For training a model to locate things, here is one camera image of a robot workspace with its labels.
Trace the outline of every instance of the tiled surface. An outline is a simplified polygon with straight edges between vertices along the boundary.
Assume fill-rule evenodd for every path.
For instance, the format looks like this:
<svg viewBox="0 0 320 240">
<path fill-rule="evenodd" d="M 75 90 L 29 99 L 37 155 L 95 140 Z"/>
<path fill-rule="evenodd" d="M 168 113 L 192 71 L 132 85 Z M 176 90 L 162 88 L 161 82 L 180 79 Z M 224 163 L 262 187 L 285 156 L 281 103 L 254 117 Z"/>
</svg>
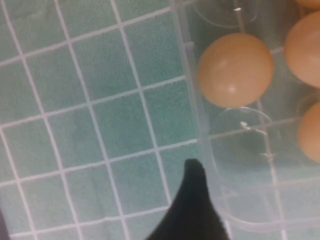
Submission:
<svg viewBox="0 0 320 240">
<path fill-rule="evenodd" d="M 108 221 L 82 227 L 84 240 L 119 240 L 125 239 L 120 221 Z"/>
<path fill-rule="evenodd" d="M 74 51 L 91 100 L 137 87 L 119 30 L 79 41 Z"/>
<path fill-rule="evenodd" d="M 147 90 L 144 95 L 159 146 L 196 137 L 194 117 L 184 81 Z"/>
<path fill-rule="evenodd" d="M 129 218 L 126 222 L 132 240 L 145 239 L 160 223 L 165 211 Z"/>
<path fill-rule="evenodd" d="M 69 172 L 66 178 L 80 222 L 119 215 L 105 166 Z"/>
<path fill-rule="evenodd" d="M 186 159 L 203 160 L 200 146 L 193 143 L 174 149 L 163 150 L 160 152 L 164 172 L 169 185 L 170 195 L 174 198 L 177 194 L 184 174 L 184 162 Z"/>
<path fill-rule="evenodd" d="M 28 181 L 22 187 L 36 229 L 74 223 L 60 177 Z"/>
<path fill-rule="evenodd" d="M 6 153 L 4 143 L 0 141 L 0 181 L 5 182 L 14 179 L 14 174 Z"/>
<path fill-rule="evenodd" d="M 94 106 L 109 157 L 152 148 L 145 112 L 138 94 Z"/>
<path fill-rule="evenodd" d="M 58 169 L 43 120 L 8 128 L 4 133 L 20 177 L 44 174 Z"/>
<path fill-rule="evenodd" d="M 165 189 L 171 198 L 176 194 L 184 160 L 201 159 L 193 139 L 196 132 L 186 84 L 179 80 L 183 71 L 173 20 L 166 8 L 168 2 L 4 0 L 4 3 L 6 7 L 2 9 L 1 5 L 0 9 L 0 128 L 4 133 L 0 142 L 0 207 L 13 239 L 143 239 L 165 213 L 164 207 L 168 206 Z M 262 27 L 251 24 L 246 30 L 263 38 L 271 49 L 281 47 L 286 33 L 299 17 L 297 8 L 290 0 L 263 0 L 262 6 L 263 11 L 255 22 Z M 204 22 L 191 5 L 186 10 L 196 57 L 213 40 L 239 31 Z M 14 37 L 26 54 L 30 74 L 17 58 L 4 11 L 8 12 Z M 124 34 L 116 26 L 116 17 L 126 21 L 119 25 Z M 64 27 L 75 55 L 64 42 Z M 274 60 L 274 80 L 262 98 L 264 112 L 273 120 L 282 120 L 295 117 L 296 105 L 301 105 L 300 115 L 309 100 L 300 103 L 298 99 L 312 91 L 290 74 L 282 53 L 274 55 Z M 139 82 L 142 88 L 137 89 Z M 83 105 L 86 100 L 95 102 L 90 102 L 88 108 Z M 206 109 L 213 124 L 222 109 L 212 105 Z M 279 136 L 272 142 L 275 158 L 291 160 L 295 166 L 303 165 L 300 172 L 287 171 L 276 160 L 279 180 L 317 177 L 314 162 L 301 162 L 301 152 L 291 143 L 294 137 L 286 135 L 287 130 L 292 133 L 290 129 L 291 126 L 286 126 L 268 130 L 270 137 L 278 132 L 282 137 L 279 144 L 276 144 Z M 159 146 L 158 158 L 153 149 L 153 133 Z M 230 171 L 221 170 L 223 179 L 270 183 L 270 172 L 266 171 L 269 168 L 260 155 L 261 139 L 244 134 L 240 138 L 225 138 L 219 144 L 230 148 L 232 141 L 246 142 L 241 156 L 243 161 L 249 161 L 242 168 L 235 167 L 231 177 Z M 292 151 L 292 156 L 283 157 L 283 150 Z M 230 150 L 230 153 L 238 152 L 239 149 Z M 255 162 L 252 153 L 257 157 Z M 218 167 L 227 170 L 228 163 Z M 240 170 L 248 169 L 255 173 L 245 177 L 239 174 Z M 13 170 L 20 181 L 15 181 Z M 312 190 L 311 193 L 306 186 L 282 189 L 284 214 L 293 218 L 315 214 L 320 193 L 317 186 Z M 297 195 L 301 197 L 292 201 Z M 273 193 L 249 196 L 242 201 L 247 205 L 239 205 L 239 200 L 229 201 L 239 218 L 253 222 L 279 218 Z M 248 215 L 246 209 L 256 214 Z M 75 221 L 81 225 L 80 234 Z M 33 234 L 32 226 L 41 233 Z M 256 234 L 234 228 L 232 231 L 235 240 L 281 239 L 278 232 Z M 299 233 L 288 231 L 288 240 L 297 236 L 312 239 L 318 235 L 316 228 Z"/>
<path fill-rule="evenodd" d="M 70 37 L 116 24 L 110 0 L 59 0 Z"/>
<path fill-rule="evenodd" d="M 36 99 L 21 62 L 0 68 L 0 121 L 11 122 L 39 113 Z"/>
<path fill-rule="evenodd" d="M 111 167 L 125 214 L 167 204 L 156 155 L 129 158 L 114 162 Z"/>
<path fill-rule="evenodd" d="M 168 0 L 115 0 L 122 21 L 137 18 L 168 7 Z"/>
<path fill-rule="evenodd" d="M 39 240 L 58 240 L 58 239 L 66 239 L 66 240 L 78 240 L 77 231 L 73 229 L 67 230 L 59 230 L 55 232 L 46 232 L 41 233 L 38 236 Z"/>
<path fill-rule="evenodd" d="M 81 108 L 49 118 L 64 167 L 103 160 L 89 110 Z"/>
<path fill-rule="evenodd" d="M 27 60 L 45 111 L 85 102 L 85 96 L 67 47 Z"/>
<path fill-rule="evenodd" d="M 0 7 L 0 61 L 12 58 L 18 54 L 10 30 L 6 25 L 6 18 L 2 7 Z"/>
<path fill-rule="evenodd" d="M 170 13 L 134 23 L 124 30 L 143 86 L 183 74 Z"/>
<path fill-rule="evenodd" d="M 26 210 L 16 185 L 0 189 L 1 211 L 11 234 L 30 230 Z"/>
<path fill-rule="evenodd" d="M 65 39 L 53 1 L 6 0 L 5 5 L 23 52 Z"/>
</svg>

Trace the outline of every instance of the teal tile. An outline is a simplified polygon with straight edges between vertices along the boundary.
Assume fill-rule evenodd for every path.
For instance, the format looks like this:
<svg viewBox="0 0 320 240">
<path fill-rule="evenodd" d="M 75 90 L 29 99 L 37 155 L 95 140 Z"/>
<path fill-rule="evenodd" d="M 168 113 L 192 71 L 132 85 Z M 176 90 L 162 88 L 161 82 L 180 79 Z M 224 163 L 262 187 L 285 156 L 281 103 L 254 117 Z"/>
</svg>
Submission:
<svg viewBox="0 0 320 240">
<path fill-rule="evenodd" d="M 185 81 L 147 90 L 144 96 L 159 146 L 197 136 Z"/>
<path fill-rule="evenodd" d="M 90 99 L 137 87 L 119 30 L 78 41 L 73 46 Z"/>
<path fill-rule="evenodd" d="M 320 228 L 313 227 L 307 229 L 294 229 L 287 231 L 289 240 L 318 240 L 320 236 Z"/>
<path fill-rule="evenodd" d="M 138 94 L 97 104 L 94 111 L 109 158 L 153 147 Z"/>
<path fill-rule="evenodd" d="M 238 228 L 232 228 L 234 240 L 281 240 L 280 232 L 273 233 L 256 233 L 244 231 Z"/>
<path fill-rule="evenodd" d="M 261 97 L 263 112 L 272 120 L 298 117 L 298 107 L 303 99 L 312 95 L 313 87 L 300 82 L 288 69 L 283 53 L 273 56 L 274 77 Z"/>
<path fill-rule="evenodd" d="M 6 0 L 5 4 L 23 52 L 65 40 L 53 1 Z"/>
<path fill-rule="evenodd" d="M 119 215 L 105 166 L 69 172 L 67 181 L 79 221 L 87 222 Z"/>
<path fill-rule="evenodd" d="M 252 187 L 272 183 L 263 131 L 219 137 L 211 141 L 211 146 L 218 174 L 227 184 Z"/>
<path fill-rule="evenodd" d="M 134 19 L 169 6 L 168 0 L 116 0 L 115 2 L 122 21 Z"/>
<path fill-rule="evenodd" d="M 14 174 L 12 172 L 6 149 L 2 139 L 0 140 L 0 183 L 13 180 Z"/>
<path fill-rule="evenodd" d="M 170 13 L 126 26 L 124 30 L 143 86 L 183 74 Z"/>
<path fill-rule="evenodd" d="M 109 0 L 59 0 L 59 2 L 70 37 L 117 23 Z"/>
<path fill-rule="evenodd" d="M 38 234 L 39 240 L 79 240 L 75 228 Z"/>
<path fill-rule="evenodd" d="M 124 240 L 125 234 L 120 221 L 106 221 L 103 223 L 83 226 L 83 240 Z"/>
<path fill-rule="evenodd" d="M 35 240 L 33 236 L 15 236 L 12 240 Z"/>
<path fill-rule="evenodd" d="M 44 174 L 58 169 L 43 120 L 6 128 L 4 133 L 20 177 Z"/>
<path fill-rule="evenodd" d="M 27 213 L 16 185 L 0 188 L 0 206 L 10 234 L 30 231 Z"/>
<path fill-rule="evenodd" d="M 21 62 L 1 67 L 0 76 L 2 124 L 39 114 L 39 108 Z"/>
<path fill-rule="evenodd" d="M 197 143 L 181 146 L 160 152 L 166 181 L 171 197 L 174 198 L 184 176 L 184 166 L 187 159 L 202 161 L 201 149 Z"/>
<path fill-rule="evenodd" d="M 60 177 L 27 181 L 22 187 L 37 230 L 74 223 Z"/>
<path fill-rule="evenodd" d="M 27 63 L 46 112 L 86 101 L 68 47 L 28 58 Z"/>
<path fill-rule="evenodd" d="M 49 122 L 65 168 L 103 160 L 87 108 L 52 116 Z"/>
<path fill-rule="evenodd" d="M 156 155 L 116 161 L 111 167 L 125 214 L 167 205 Z"/>
<path fill-rule="evenodd" d="M 146 239 L 160 223 L 166 211 L 126 219 L 131 240 Z"/>
<path fill-rule="evenodd" d="M 320 177 L 320 164 L 308 158 L 298 145 L 298 127 L 298 121 L 274 127 L 281 138 L 269 138 L 278 181 Z"/>
<path fill-rule="evenodd" d="M 18 54 L 15 42 L 8 28 L 4 11 L 0 6 L 0 61 L 10 59 Z"/>
<path fill-rule="evenodd" d="M 256 19 L 246 25 L 246 32 L 262 39 L 270 49 L 275 49 L 283 47 L 289 30 L 299 19 L 295 1 L 261 0 L 260 11 Z"/>
</svg>

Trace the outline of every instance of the brown egg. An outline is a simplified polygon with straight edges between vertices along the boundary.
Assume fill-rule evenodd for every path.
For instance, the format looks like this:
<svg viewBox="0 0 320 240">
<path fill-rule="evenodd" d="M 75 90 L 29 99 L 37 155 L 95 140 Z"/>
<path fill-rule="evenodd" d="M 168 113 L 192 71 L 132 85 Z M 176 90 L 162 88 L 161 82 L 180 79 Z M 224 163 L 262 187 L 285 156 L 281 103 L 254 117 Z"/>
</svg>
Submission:
<svg viewBox="0 0 320 240">
<path fill-rule="evenodd" d="M 303 116 L 298 129 L 298 143 L 309 158 L 320 162 L 320 102 Z"/>
<path fill-rule="evenodd" d="M 320 0 L 296 0 L 303 6 L 311 9 L 320 9 Z"/>
<path fill-rule="evenodd" d="M 273 59 L 258 38 L 233 33 L 213 42 L 202 54 L 198 84 L 204 97 L 223 108 L 255 102 L 268 88 Z"/>
<path fill-rule="evenodd" d="M 320 88 L 320 11 L 293 26 L 285 40 L 284 55 L 297 78 Z"/>
</svg>

